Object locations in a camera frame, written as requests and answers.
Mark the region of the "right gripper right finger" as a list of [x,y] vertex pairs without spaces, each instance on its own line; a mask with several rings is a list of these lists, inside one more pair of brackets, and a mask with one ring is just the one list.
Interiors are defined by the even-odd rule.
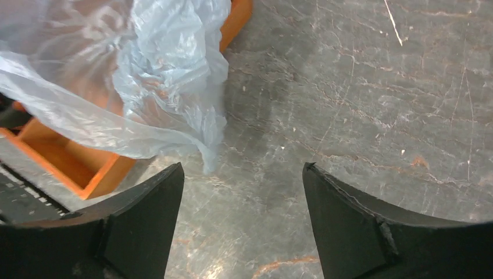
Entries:
[[325,278],[491,278],[492,222],[416,213],[314,163],[302,181]]

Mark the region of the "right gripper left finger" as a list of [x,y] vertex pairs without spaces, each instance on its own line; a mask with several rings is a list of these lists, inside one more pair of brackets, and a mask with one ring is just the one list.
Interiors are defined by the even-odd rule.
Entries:
[[59,219],[1,224],[1,277],[163,278],[183,188],[176,163]]

